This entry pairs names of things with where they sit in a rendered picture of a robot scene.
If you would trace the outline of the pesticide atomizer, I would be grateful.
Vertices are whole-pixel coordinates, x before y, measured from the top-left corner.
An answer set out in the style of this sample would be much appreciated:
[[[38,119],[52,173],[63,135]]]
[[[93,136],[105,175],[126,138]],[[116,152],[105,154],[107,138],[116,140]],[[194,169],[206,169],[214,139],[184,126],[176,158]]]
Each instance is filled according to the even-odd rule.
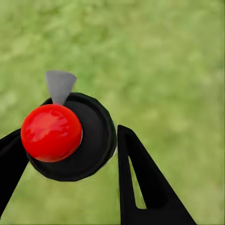
[[[118,148],[113,119],[96,98],[70,93],[76,75],[50,70],[44,76],[51,98],[30,112],[22,124],[26,155],[46,178],[78,181],[90,177]]]

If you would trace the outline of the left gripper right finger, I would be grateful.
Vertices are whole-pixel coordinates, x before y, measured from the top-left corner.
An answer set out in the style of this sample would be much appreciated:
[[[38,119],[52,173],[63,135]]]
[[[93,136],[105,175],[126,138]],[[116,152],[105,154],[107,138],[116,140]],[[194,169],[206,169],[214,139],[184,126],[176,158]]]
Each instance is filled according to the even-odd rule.
[[[121,225],[197,225],[135,134],[118,125]],[[130,156],[147,209],[139,209],[129,165]]]

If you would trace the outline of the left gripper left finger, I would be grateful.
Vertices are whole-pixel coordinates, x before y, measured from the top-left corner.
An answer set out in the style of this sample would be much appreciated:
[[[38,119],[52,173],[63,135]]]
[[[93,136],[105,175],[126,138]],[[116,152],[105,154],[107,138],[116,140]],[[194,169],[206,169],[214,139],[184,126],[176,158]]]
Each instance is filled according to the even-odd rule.
[[[28,162],[21,128],[0,139],[0,218]]]

